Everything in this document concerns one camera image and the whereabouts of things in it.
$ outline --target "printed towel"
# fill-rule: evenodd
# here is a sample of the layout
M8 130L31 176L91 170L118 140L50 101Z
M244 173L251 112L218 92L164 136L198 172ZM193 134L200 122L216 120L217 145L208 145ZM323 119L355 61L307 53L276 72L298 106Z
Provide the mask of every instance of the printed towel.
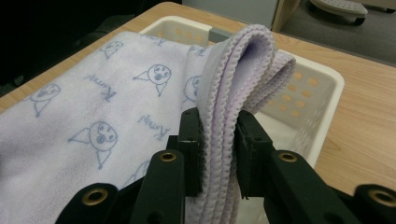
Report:
M133 183L178 134L181 113L196 106L204 191L186 199L186 223L235 223L236 117L263 106L294 65L258 24L206 48L116 35L0 114L0 223L51 224L80 189Z

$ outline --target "cloth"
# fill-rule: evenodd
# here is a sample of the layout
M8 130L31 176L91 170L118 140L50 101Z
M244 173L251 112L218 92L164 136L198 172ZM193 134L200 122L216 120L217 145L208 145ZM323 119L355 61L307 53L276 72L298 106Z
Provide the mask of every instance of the cloth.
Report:
M206 48L119 33L0 114L0 223L54 223L80 189L128 186L195 106L204 191L186 199L186 223L234 223L236 117L283 88L294 65L258 24Z

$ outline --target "lavender towel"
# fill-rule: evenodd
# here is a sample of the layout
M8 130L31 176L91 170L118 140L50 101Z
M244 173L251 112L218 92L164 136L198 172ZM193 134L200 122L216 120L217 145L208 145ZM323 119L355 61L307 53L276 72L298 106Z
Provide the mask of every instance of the lavender towel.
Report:
M204 124L204 192L187 198L186 223L235 223L236 117L263 106L294 65L262 25L206 48L116 35L0 114L0 223L54 223L80 189L133 183L195 106Z

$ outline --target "white towel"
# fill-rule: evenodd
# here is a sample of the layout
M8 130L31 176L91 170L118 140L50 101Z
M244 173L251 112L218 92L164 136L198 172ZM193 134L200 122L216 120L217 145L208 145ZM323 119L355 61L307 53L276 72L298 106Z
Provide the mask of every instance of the white towel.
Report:
M187 199L186 223L234 223L236 117L283 88L294 65L262 25L207 48L116 35L0 115L0 223L54 223L80 189L133 183L195 106L204 192Z

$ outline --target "black object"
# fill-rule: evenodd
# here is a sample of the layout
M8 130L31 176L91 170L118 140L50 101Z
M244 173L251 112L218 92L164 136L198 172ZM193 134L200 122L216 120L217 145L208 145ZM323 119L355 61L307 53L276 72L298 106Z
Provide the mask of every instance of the black object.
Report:
M366 18L356 18L355 25L362 25Z
M197 109L187 110L179 136L152 157L145 177L120 191L104 183L82 189L56 223L184 223L184 197L201 191L201 130ZM234 150L242 197L263 197L270 223L396 223L396 191L361 185L350 196L327 186L302 156L275 150L247 111L239 114Z

